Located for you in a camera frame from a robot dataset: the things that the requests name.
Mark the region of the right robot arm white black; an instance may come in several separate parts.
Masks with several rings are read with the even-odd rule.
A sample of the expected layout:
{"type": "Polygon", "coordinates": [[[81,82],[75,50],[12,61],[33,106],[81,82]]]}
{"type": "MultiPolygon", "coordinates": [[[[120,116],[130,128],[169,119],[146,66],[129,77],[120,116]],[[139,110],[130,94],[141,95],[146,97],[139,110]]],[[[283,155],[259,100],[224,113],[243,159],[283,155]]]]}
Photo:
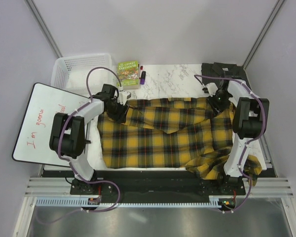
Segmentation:
{"type": "Polygon", "coordinates": [[[241,79],[222,78],[219,87],[210,82],[204,91],[209,94],[207,101],[216,114],[222,113],[230,103],[236,107],[232,120],[233,146],[223,166],[222,178],[216,182],[217,191],[225,195],[242,179],[250,144],[266,131],[269,100],[259,98],[241,79]]]}

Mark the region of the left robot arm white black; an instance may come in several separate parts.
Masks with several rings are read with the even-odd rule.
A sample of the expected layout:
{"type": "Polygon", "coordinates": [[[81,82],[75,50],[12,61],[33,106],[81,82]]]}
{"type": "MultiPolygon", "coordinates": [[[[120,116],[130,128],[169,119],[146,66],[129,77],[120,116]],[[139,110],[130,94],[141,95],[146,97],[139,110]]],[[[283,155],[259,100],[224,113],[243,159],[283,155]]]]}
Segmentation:
{"type": "Polygon", "coordinates": [[[129,108],[126,102],[130,97],[129,91],[104,84],[102,91],[90,94],[88,101],[70,115],[57,113],[54,116],[49,147],[59,159],[69,163],[87,194],[98,190],[98,181],[92,178],[94,169],[87,161],[86,149],[91,141],[86,136],[86,126],[103,113],[117,123],[124,123],[129,108]]]}

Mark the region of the yellow plaid long sleeve shirt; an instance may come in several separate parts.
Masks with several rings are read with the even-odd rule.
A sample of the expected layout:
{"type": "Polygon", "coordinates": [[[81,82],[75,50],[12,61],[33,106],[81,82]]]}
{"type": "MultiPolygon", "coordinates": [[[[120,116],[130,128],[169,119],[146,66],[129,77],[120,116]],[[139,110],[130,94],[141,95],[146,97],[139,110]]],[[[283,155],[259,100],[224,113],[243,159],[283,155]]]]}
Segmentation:
{"type": "Polygon", "coordinates": [[[235,106],[215,114],[206,98],[130,100],[124,123],[98,118],[108,168],[179,168],[201,179],[223,174],[233,145],[235,106]]]}

